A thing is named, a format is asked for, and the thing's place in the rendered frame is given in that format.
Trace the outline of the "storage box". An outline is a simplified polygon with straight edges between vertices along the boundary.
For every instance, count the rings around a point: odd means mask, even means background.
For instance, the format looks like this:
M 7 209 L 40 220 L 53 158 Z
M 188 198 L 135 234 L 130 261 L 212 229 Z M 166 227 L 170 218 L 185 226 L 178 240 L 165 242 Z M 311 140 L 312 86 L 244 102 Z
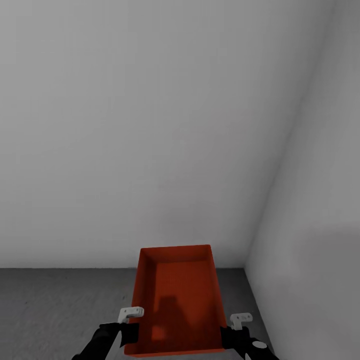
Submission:
M 228 328 L 210 244 L 141 248 L 131 307 L 144 315 L 138 342 L 125 344 L 136 358 L 221 353 Z

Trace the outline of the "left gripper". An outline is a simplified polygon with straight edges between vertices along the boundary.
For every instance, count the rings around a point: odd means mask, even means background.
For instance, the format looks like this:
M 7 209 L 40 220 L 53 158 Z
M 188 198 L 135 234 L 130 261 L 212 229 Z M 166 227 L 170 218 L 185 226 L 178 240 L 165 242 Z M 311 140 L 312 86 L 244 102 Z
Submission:
M 126 344 L 137 343 L 139 340 L 139 323 L 119 323 L 124 328 L 125 337 L 122 347 Z

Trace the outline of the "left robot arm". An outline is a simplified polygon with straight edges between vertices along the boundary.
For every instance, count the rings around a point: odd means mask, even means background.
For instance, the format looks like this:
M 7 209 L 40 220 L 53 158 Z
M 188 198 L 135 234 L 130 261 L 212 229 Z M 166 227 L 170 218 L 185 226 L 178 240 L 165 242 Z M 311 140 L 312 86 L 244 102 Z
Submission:
M 138 342 L 139 323 L 129 323 L 129 319 L 143 316 L 143 307 L 122 308 L 118 323 L 100 324 L 84 350 L 71 360 L 114 360 L 121 347 Z

